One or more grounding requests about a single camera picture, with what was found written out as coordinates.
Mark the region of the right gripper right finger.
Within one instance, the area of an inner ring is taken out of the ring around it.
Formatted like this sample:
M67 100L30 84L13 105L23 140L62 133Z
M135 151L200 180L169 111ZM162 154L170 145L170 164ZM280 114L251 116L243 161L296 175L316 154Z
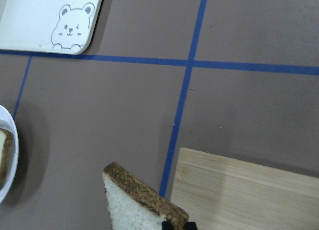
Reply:
M197 230L196 222L187 222L185 224L185 230Z

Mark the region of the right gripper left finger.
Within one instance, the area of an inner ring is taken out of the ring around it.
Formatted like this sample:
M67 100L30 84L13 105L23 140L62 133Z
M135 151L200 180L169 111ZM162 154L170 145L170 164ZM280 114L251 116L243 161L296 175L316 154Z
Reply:
M173 230L173 225L170 221L163 221L161 226L162 230Z

